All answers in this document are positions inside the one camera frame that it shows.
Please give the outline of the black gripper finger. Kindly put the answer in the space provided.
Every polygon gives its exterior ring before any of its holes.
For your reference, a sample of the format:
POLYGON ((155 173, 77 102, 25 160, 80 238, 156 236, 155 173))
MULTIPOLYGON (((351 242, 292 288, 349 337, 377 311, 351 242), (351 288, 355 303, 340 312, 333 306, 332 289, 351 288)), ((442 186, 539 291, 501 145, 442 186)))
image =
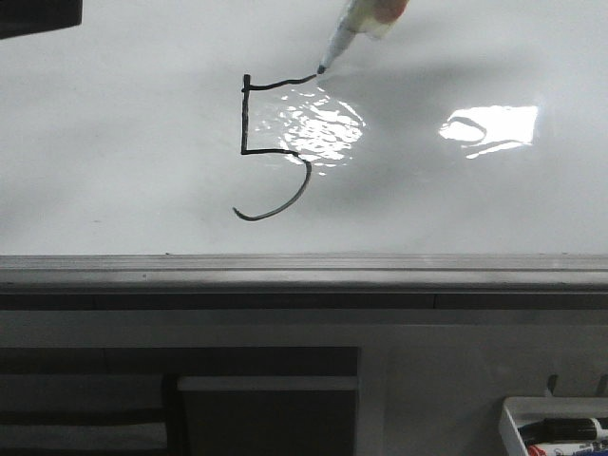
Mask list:
POLYGON ((82 16, 82 0, 1 0, 1 38, 76 27, 82 16))

